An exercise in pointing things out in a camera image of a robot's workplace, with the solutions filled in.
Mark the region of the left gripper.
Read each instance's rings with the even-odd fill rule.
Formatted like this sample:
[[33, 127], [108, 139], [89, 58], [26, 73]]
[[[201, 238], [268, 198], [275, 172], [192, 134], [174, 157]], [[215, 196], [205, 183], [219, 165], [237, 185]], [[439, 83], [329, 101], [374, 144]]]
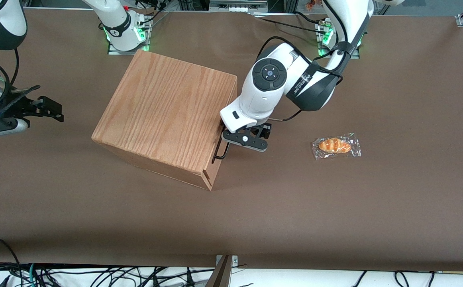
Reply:
[[[220, 135], [222, 135], [222, 133], [224, 133], [224, 131], [226, 131], [227, 128], [226, 128], [226, 125], [224, 124], [224, 122], [220, 122], [220, 125], [221, 125]], [[271, 127], [272, 127], [271, 124], [262, 124], [262, 125], [258, 125], [258, 126], [253, 126], [252, 127], [252, 135], [255, 138], [268, 139], [269, 136], [270, 136], [270, 133], [271, 133]]]

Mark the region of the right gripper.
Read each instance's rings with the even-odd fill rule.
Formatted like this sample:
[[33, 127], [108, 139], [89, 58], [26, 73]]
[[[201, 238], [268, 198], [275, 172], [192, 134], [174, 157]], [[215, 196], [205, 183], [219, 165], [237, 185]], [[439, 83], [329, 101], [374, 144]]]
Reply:
[[8, 77], [0, 75], [0, 119], [22, 118], [31, 113], [30, 116], [48, 117], [63, 122], [61, 104], [47, 96], [40, 96], [35, 106], [34, 100], [27, 97], [29, 93], [36, 90], [35, 85], [24, 89], [16, 88], [10, 83]]

